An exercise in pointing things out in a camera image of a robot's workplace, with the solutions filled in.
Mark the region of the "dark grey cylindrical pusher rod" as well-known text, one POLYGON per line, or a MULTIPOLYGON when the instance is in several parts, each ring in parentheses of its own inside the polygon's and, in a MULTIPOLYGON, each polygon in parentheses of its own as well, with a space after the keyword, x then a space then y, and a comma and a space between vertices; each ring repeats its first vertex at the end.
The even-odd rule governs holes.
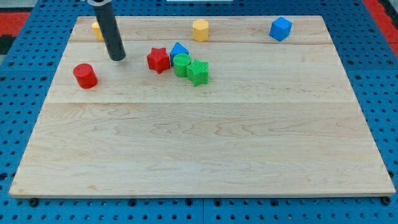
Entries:
POLYGON ((95 12, 110 59, 113 61, 123 60, 126 53, 111 0, 88 0, 88 4, 95 12))

